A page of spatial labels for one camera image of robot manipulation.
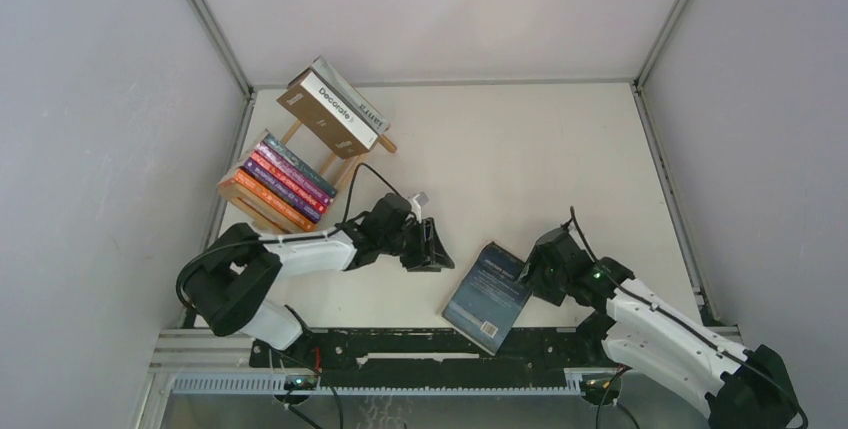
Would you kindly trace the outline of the grey ianra book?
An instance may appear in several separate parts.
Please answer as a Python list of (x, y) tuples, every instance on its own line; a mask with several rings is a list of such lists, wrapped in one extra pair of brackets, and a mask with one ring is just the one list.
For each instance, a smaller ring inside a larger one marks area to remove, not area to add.
[(390, 123), (367, 99), (365, 99), (323, 57), (318, 56), (310, 68), (378, 135), (390, 127)]

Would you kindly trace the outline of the dark floral book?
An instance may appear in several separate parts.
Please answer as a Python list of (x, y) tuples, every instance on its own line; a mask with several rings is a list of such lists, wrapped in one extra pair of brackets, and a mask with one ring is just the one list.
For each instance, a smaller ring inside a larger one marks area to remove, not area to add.
[(338, 190), (332, 186), (323, 176), (313, 170), (293, 151), (288, 149), (272, 134), (267, 134), (262, 138), (262, 141), (269, 145), (277, 154), (283, 157), (287, 162), (293, 165), (307, 180), (309, 180), (317, 189), (332, 202), (338, 194)]

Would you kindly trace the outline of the purple white cartoon book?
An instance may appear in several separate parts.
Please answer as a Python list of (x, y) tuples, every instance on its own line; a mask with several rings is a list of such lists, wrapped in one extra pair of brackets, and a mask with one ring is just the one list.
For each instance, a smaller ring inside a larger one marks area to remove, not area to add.
[(261, 167), (255, 160), (249, 159), (240, 165), (240, 168), (249, 173), (254, 179), (263, 184), (269, 191), (273, 192), (283, 202), (297, 210), (301, 215), (312, 223), (318, 223), (322, 214), (279, 181), (268, 170)]

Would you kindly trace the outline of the orange Treehouse book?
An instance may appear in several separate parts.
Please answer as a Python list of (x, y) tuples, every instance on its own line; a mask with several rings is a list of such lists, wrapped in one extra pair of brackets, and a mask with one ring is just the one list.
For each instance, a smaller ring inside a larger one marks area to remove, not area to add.
[(254, 179), (244, 169), (229, 171), (218, 183), (222, 195), (234, 195), (269, 222), (288, 232), (312, 232), (315, 224)]

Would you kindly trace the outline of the dark blue book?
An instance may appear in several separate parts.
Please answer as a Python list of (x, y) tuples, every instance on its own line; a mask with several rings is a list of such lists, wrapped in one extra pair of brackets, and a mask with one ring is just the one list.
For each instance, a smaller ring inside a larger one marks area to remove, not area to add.
[(519, 281), (525, 262), (491, 242), (442, 310), (442, 318), (490, 355), (504, 343), (532, 295)]

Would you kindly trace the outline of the wooden book rack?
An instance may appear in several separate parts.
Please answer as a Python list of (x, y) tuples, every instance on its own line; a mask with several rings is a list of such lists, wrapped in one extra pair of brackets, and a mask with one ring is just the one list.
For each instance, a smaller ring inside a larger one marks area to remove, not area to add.
[(313, 231), (352, 184), (354, 167), (369, 154), (341, 159), (331, 152), (310, 165), (290, 147), (305, 129), (297, 120), (281, 136), (260, 131), (218, 182), (218, 194), (240, 212), (239, 222), (274, 234)]

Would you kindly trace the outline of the purple Treehouse book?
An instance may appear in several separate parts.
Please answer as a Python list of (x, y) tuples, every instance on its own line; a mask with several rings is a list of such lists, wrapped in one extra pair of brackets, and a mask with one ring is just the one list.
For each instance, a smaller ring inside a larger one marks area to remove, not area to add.
[(276, 153), (265, 143), (255, 145), (255, 150), (271, 162), (280, 172), (285, 174), (299, 188), (302, 199), (312, 205), (320, 213), (325, 213), (327, 206), (332, 202), (331, 198), (324, 194), (314, 183), (303, 175), (293, 164)]

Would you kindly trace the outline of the brown white Decorate book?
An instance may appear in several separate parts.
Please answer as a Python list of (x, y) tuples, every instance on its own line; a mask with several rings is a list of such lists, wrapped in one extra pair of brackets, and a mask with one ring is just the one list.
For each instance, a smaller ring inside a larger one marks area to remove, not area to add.
[(368, 153), (377, 143), (377, 133), (311, 69), (277, 102), (341, 159)]

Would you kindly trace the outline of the red Treehouse book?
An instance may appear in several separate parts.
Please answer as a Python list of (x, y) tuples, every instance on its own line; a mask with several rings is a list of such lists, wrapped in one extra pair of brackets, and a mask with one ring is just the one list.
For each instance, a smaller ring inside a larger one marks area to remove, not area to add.
[(299, 188), (297, 187), (297, 185), (294, 184), (293, 181), (291, 179), (289, 179), (285, 174), (280, 172), (271, 162), (269, 162), (267, 159), (265, 159), (261, 153), (257, 152), (256, 150), (253, 150), (253, 151), (249, 152), (249, 154), (244, 157), (244, 162), (246, 162), (249, 159), (255, 160), (261, 167), (263, 167), (264, 169), (271, 172), (274, 175), (275, 178), (277, 178), (279, 181), (283, 182), (288, 188), (290, 188), (298, 196), (300, 196), (299, 195)]

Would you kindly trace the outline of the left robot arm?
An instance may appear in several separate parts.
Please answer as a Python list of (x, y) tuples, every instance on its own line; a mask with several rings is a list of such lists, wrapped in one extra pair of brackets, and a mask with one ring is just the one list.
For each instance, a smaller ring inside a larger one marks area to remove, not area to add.
[(242, 333), (274, 350), (290, 366), (305, 363), (313, 343), (309, 328), (289, 306), (269, 294), (280, 281), (317, 272), (346, 272), (397, 258), (409, 272), (452, 269), (422, 193), (403, 196), (391, 187), (372, 209), (345, 213), (332, 228), (276, 235), (246, 223), (231, 226), (178, 273), (175, 293), (218, 337)]

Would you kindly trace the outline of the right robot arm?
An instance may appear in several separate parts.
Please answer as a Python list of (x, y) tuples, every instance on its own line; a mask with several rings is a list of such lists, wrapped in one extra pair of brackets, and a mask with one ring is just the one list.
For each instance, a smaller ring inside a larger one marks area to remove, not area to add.
[(575, 216), (540, 236), (520, 280), (556, 306), (566, 298), (591, 309), (576, 328), (592, 365), (635, 370), (700, 412), (711, 428), (810, 425), (782, 357), (750, 349), (677, 310), (632, 270), (597, 257)]

